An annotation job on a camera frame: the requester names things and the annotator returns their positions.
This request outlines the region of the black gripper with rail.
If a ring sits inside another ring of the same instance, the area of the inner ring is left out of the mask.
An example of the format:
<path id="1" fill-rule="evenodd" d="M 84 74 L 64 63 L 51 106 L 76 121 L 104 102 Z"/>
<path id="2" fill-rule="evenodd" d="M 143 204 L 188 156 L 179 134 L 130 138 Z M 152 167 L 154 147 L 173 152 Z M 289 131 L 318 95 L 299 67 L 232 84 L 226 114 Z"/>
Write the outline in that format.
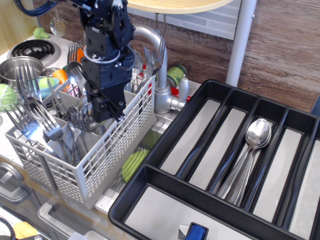
<path id="1" fill-rule="evenodd" d="M 93 105 L 93 118 L 101 123 L 108 119 L 118 121 L 124 116 L 126 100 L 125 85 L 132 78 L 135 57 L 131 51 L 120 55 L 112 63 L 93 62 L 87 57 L 81 59 L 83 70 L 87 75 L 85 89 L 87 98 Z"/>

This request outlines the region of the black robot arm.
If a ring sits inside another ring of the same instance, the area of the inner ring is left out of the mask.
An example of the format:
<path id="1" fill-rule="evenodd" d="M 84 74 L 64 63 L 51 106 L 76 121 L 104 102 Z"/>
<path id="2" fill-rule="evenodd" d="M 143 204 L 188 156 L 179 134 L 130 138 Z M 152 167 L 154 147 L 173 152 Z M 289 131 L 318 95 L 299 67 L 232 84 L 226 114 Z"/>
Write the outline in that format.
<path id="1" fill-rule="evenodd" d="M 135 27 L 126 0 L 74 0 L 85 32 L 81 64 L 87 100 L 98 123 L 124 116 L 124 89 L 132 79 L 135 56 L 131 48 Z"/>

